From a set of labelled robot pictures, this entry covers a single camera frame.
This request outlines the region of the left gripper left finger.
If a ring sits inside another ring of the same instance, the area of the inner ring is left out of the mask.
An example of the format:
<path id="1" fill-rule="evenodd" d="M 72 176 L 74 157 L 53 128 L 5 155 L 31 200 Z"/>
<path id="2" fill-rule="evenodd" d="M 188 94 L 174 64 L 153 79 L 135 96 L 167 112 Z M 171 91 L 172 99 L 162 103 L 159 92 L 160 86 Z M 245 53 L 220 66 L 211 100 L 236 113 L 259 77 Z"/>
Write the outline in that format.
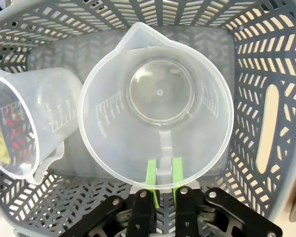
<path id="1" fill-rule="evenodd" d="M 114 170 L 119 176 L 131 174 L 132 179 L 138 173 L 145 176 L 144 183 L 157 184 L 157 161 L 149 159 L 139 164 L 132 161 L 116 160 Z M 127 237 L 148 237 L 156 232 L 157 193 L 152 189 L 136 189 L 126 199 L 114 195 L 108 197 L 99 206 L 85 215 L 86 237 L 113 237 L 126 230 Z"/>

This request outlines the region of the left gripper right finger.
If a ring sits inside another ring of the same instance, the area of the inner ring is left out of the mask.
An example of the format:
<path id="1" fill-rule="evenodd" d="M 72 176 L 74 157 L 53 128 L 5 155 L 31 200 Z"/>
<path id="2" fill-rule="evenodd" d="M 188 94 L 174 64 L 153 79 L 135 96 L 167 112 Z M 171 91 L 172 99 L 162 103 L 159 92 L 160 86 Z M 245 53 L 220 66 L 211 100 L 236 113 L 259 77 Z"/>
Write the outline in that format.
<path id="1" fill-rule="evenodd" d="M 198 222 L 224 237 L 281 237 L 282 229 L 220 188 L 206 192 L 189 186 L 174 188 L 175 235 L 198 237 Z"/>

